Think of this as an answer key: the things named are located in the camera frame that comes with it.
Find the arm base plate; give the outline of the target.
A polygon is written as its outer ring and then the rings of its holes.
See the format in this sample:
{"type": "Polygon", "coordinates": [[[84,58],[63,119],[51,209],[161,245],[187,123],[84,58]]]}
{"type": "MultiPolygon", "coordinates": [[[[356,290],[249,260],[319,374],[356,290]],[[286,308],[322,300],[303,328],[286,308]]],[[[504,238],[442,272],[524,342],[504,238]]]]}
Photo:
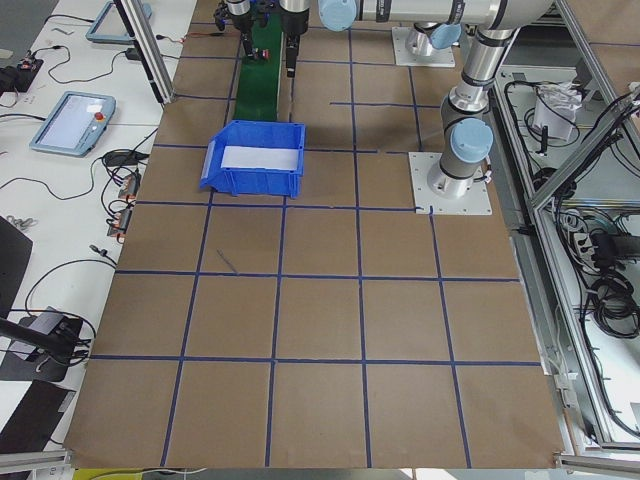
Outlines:
{"type": "Polygon", "coordinates": [[[480,166],[468,179],[448,177],[440,165],[439,152],[409,152],[415,212],[431,215],[487,216],[492,214],[480,166]]]}
{"type": "Polygon", "coordinates": [[[453,49],[436,49],[428,33],[412,27],[393,27],[391,33],[395,64],[398,66],[454,68],[453,49]]]}

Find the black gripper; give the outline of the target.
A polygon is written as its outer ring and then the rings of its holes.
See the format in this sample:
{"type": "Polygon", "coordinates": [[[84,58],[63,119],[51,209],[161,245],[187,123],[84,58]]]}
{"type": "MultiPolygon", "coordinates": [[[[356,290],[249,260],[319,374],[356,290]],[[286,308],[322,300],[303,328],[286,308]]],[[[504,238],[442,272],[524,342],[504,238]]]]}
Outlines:
{"type": "Polygon", "coordinates": [[[300,36],[285,33],[285,68],[286,76],[294,78],[296,75],[297,58],[299,54],[300,36]]]}
{"type": "Polygon", "coordinates": [[[250,17],[238,18],[238,30],[241,34],[241,42],[247,58],[254,58],[254,47],[252,39],[253,22],[250,17]]]}

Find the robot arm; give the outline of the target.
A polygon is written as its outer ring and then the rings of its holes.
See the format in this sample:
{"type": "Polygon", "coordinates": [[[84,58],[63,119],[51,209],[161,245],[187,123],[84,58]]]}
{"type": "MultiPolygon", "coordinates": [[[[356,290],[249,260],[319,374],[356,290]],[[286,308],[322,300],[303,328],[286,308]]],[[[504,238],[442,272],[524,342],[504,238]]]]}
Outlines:
{"type": "MultiPolygon", "coordinates": [[[[343,31],[356,20],[358,5],[355,1],[320,1],[319,15],[323,25],[331,31],[343,31]]],[[[214,12],[214,23],[222,31],[228,22],[240,32],[245,55],[252,59],[265,59],[267,53],[253,44],[252,28],[258,23],[264,28],[271,15],[281,16],[281,28],[285,35],[285,53],[289,63],[295,62],[299,53],[300,37],[307,32],[310,3],[308,1],[221,1],[214,12]]],[[[461,26],[452,22],[416,22],[406,49],[425,56],[429,48],[446,49],[455,44],[461,35],[461,26]]]]}
{"type": "Polygon", "coordinates": [[[441,105],[446,147],[431,167],[427,183],[435,194],[463,197],[473,184],[480,163],[489,155],[493,133],[482,120],[488,91],[519,29],[539,19],[549,1],[319,1],[325,28],[343,31],[356,21],[415,21],[434,23],[430,41],[434,48],[455,43],[464,24],[476,33],[461,71],[461,79],[441,105]]]}

